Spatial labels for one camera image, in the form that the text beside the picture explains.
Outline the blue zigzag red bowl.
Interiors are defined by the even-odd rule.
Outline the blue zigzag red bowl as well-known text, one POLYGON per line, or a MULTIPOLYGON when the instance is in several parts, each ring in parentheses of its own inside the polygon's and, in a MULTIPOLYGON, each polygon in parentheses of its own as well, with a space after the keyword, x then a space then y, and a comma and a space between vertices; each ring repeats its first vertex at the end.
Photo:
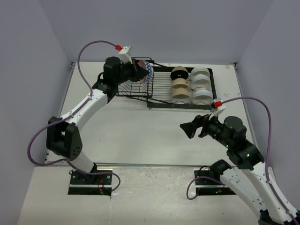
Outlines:
POLYGON ((139 83, 147 83, 153 76, 154 69, 151 64, 145 60, 139 60, 138 65, 146 71, 146 75, 139 81, 139 83))

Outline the beige bowl front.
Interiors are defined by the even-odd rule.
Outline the beige bowl front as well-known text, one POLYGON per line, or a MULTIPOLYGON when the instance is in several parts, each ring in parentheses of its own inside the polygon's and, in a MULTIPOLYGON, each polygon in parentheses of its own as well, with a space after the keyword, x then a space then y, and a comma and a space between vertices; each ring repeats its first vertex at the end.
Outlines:
POLYGON ((175 104, 189 104, 192 102, 189 90, 179 87, 171 93, 171 102, 175 104))

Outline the beige bowl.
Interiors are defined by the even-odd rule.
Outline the beige bowl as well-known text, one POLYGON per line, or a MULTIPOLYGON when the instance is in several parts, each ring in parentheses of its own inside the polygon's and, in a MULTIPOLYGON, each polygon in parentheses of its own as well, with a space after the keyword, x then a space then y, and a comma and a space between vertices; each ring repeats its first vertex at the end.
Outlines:
POLYGON ((185 88, 187 90, 190 89, 189 83, 184 78, 177 78, 172 81, 170 89, 177 89, 177 88, 185 88))
POLYGON ((171 93, 171 102, 175 104, 189 104, 192 102, 189 90, 179 87, 171 93))

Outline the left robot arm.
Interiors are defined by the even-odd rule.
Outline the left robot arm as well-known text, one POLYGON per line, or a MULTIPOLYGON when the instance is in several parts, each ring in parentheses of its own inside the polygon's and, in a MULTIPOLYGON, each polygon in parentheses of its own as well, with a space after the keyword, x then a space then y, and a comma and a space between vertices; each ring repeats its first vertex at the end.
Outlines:
POLYGON ((145 82, 153 73, 153 67, 145 60, 122 62, 118 57, 107 58, 103 72, 98 75, 91 92, 62 118, 49 119, 46 148, 81 172, 81 179, 85 183, 93 184, 98 173, 96 164, 83 152, 80 136, 82 128, 116 96, 119 85, 127 81, 145 82))

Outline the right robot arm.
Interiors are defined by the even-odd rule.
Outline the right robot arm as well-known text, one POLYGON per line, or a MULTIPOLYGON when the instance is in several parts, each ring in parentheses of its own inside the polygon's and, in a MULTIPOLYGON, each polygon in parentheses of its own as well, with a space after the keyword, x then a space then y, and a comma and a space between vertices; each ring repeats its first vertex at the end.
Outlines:
POLYGON ((298 225, 300 212, 279 190, 265 169, 266 161, 257 147, 246 139, 246 127, 240 118, 226 117, 221 123, 216 116, 197 115, 191 122, 180 124, 188 138, 210 136, 227 148, 230 161, 250 181, 247 184, 224 160, 210 166, 208 179, 229 187, 257 216, 260 225, 298 225))

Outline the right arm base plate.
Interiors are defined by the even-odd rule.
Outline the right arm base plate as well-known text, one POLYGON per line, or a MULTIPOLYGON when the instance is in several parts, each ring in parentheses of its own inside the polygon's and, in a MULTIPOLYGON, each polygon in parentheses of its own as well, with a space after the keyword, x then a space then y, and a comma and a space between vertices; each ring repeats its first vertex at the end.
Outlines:
MULTIPOLYGON (((210 177, 210 171, 207 167, 194 169, 195 178, 199 176, 210 177)), ((199 196, 219 196, 219 195, 235 195, 235 193, 227 186, 218 184, 208 179, 199 179, 195 181, 196 192, 199 196)))

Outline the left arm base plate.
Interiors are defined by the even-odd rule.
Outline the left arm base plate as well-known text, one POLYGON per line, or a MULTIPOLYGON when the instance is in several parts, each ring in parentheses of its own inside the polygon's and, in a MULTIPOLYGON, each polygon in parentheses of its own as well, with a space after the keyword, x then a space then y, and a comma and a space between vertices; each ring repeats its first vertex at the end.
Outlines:
POLYGON ((68 195, 111 196, 112 175, 86 175, 71 170, 68 195))

